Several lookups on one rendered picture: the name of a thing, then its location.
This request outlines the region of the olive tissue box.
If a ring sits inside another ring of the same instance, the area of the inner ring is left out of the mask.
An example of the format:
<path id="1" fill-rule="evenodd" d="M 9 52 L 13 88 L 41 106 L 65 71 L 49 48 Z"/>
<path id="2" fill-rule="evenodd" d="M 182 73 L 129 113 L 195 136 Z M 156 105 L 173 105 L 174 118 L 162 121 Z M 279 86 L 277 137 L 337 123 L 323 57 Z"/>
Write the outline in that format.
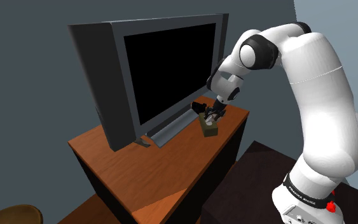
<path id="1" fill-rule="evenodd" d="M 204 118 L 204 113 L 198 115 L 198 120 L 200 122 L 201 130 L 204 137 L 212 137 L 218 135 L 218 126 L 215 121 L 206 122 Z"/>

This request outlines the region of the black rounded object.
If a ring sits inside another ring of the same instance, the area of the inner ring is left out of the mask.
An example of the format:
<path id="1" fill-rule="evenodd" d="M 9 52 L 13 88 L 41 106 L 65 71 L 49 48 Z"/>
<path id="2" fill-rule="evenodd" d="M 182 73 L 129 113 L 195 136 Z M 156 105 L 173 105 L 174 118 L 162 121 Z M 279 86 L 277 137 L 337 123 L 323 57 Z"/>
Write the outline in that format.
<path id="1" fill-rule="evenodd" d="M 196 113 L 196 114 L 200 114 L 200 113 L 205 113 L 207 105 L 205 103 L 201 104 L 199 102 L 195 102 L 193 101 L 191 103 L 191 109 Z"/>

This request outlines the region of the grey flat screen television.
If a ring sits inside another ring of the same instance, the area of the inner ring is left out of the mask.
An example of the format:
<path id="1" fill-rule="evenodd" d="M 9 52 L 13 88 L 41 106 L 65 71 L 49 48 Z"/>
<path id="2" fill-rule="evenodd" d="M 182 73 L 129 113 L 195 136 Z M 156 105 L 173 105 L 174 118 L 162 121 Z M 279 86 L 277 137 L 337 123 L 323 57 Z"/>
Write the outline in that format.
<path id="1" fill-rule="evenodd" d="M 196 118 L 227 26 L 218 13 L 68 27 L 113 151 L 143 136 L 163 146 Z"/>

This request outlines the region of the dark robot stand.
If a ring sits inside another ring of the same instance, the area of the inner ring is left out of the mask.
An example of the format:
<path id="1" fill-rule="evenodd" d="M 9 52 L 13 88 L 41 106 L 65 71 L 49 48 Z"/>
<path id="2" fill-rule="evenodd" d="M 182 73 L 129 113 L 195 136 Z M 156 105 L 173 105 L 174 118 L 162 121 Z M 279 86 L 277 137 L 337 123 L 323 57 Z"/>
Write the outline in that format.
<path id="1" fill-rule="evenodd" d="M 272 201 L 295 160 L 254 141 L 202 206 L 200 224 L 283 224 Z M 335 202 L 358 224 L 358 190 L 340 183 Z"/>

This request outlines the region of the brown wooden television cabinet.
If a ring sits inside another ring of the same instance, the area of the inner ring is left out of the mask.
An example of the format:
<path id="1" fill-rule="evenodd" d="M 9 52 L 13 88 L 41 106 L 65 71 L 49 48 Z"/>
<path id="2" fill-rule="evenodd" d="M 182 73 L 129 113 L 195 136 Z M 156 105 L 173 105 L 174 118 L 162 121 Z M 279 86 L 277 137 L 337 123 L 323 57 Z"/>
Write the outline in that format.
<path id="1" fill-rule="evenodd" d="M 218 135 L 194 119 L 161 148 L 110 149 L 98 126 L 68 142 L 93 189 L 121 224 L 195 224 L 237 157 L 249 112 L 227 106 Z"/>

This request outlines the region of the brown round seat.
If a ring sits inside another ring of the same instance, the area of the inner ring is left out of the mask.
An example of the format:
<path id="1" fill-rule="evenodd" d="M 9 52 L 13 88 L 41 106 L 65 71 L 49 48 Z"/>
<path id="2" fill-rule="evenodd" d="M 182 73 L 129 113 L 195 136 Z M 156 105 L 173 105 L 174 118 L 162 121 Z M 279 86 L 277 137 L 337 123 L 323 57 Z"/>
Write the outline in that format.
<path id="1" fill-rule="evenodd" d="M 11 206 L 0 210 L 0 224 L 43 224 L 43 215 L 32 205 Z"/>

